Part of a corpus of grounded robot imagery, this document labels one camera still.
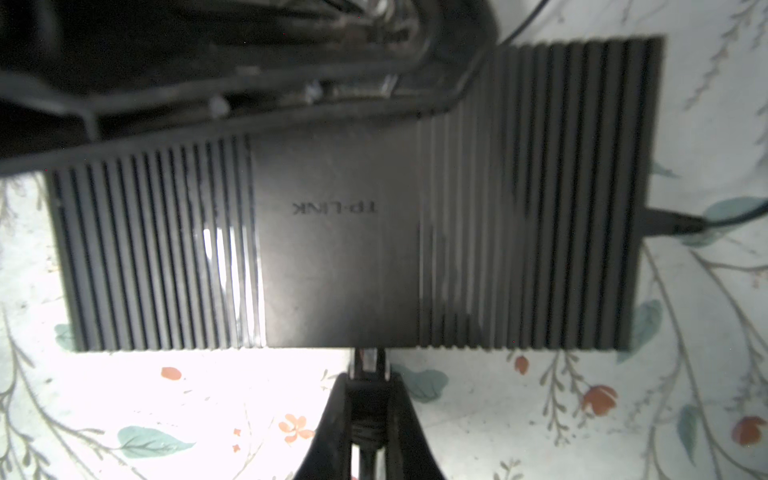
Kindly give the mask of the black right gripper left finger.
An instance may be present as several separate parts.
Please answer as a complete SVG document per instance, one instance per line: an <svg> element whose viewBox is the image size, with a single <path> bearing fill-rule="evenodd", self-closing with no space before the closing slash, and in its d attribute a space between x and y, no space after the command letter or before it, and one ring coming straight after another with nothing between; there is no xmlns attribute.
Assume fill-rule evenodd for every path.
<svg viewBox="0 0 768 480"><path fill-rule="evenodd" d="M336 379L295 480L351 479L352 402L348 380L344 373Z"/></svg>

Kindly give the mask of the black network switch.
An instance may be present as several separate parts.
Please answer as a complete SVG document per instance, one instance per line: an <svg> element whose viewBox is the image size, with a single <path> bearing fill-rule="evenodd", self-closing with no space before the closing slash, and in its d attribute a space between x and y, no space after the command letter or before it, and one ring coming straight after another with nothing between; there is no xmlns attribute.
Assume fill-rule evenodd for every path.
<svg viewBox="0 0 768 480"><path fill-rule="evenodd" d="M454 108L47 177L81 351L628 351L661 37L493 55Z"/></svg>

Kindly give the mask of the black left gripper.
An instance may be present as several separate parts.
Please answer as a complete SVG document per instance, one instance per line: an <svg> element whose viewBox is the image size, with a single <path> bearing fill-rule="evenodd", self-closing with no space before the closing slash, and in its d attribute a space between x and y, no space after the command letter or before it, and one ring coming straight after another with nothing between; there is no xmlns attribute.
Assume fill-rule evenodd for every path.
<svg viewBox="0 0 768 480"><path fill-rule="evenodd" d="M5 1L1 172L446 109L497 39L486 1Z"/></svg>

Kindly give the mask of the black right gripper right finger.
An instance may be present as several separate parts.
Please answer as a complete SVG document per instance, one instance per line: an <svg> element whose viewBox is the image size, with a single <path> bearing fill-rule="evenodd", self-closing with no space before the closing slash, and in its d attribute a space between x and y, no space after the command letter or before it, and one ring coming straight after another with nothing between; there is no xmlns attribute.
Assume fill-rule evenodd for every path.
<svg viewBox="0 0 768 480"><path fill-rule="evenodd" d="M388 480L445 480L399 373L389 380L385 470Z"/></svg>

